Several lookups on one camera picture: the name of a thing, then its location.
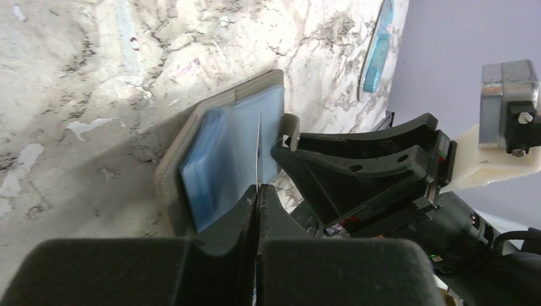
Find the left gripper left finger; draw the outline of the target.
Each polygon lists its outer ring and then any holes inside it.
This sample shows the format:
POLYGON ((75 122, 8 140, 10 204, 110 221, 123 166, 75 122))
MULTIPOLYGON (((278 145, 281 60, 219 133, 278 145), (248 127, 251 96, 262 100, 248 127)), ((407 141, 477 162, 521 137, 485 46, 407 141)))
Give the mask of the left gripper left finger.
POLYGON ((203 232, 55 239, 23 260, 2 305, 251 305, 255 186, 203 232))

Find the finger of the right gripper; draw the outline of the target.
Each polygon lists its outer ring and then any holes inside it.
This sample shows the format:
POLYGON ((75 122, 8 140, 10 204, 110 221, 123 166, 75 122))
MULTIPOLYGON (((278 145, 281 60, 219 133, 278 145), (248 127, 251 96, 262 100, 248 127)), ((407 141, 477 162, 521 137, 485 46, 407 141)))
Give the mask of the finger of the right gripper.
POLYGON ((323 155, 347 159, 370 159, 390 156, 418 146, 433 157, 437 149, 438 120, 425 113, 404 124, 365 133, 301 133, 296 151, 289 151, 295 159, 307 155, 323 155))

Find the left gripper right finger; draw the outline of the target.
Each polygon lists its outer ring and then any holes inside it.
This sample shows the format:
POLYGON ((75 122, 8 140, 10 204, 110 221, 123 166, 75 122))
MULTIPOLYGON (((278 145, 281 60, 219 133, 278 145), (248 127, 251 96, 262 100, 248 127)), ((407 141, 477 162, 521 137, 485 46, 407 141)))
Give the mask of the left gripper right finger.
POLYGON ((314 238, 260 186, 257 305, 443 305, 424 251, 393 238, 314 238))

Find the white credit card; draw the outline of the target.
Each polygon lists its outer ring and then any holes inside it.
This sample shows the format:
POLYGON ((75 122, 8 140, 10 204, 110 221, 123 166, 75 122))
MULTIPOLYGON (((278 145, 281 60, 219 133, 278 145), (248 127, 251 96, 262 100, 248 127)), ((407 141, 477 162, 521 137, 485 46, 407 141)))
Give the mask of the white credit card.
POLYGON ((263 175, 263 166, 262 166, 262 114, 258 114, 258 127, 256 134, 256 164, 255 164, 255 175, 256 175, 256 189, 259 190, 262 183, 263 175))

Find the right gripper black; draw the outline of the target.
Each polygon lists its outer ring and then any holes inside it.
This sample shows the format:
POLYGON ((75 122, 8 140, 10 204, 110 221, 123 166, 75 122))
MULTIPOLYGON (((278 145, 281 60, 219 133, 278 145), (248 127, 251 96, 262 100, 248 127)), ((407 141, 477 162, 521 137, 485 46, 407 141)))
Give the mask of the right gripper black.
POLYGON ((415 242, 432 271, 469 305, 539 305, 540 252, 511 240, 539 242, 532 229, 498 233, 454 193, 456 142, 439 131, 436 155, 415 145, 369 159, 275 146, 272 157, 325 226, 354 238, 415 242))

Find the grey leather card holder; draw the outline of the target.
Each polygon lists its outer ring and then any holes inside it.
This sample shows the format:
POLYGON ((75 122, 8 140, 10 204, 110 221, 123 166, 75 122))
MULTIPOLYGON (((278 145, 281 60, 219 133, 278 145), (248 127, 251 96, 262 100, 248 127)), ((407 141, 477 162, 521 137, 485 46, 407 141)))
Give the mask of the grey leather card holder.
POLYGON ((196 105, 154 174, 169 235, 203 231, 255 184, 259 113, 267 184, 281 170, 271 148, 288 136, 295 150, 300 138, 298 116, 285 112, 283 71, 272 69, 196 105))

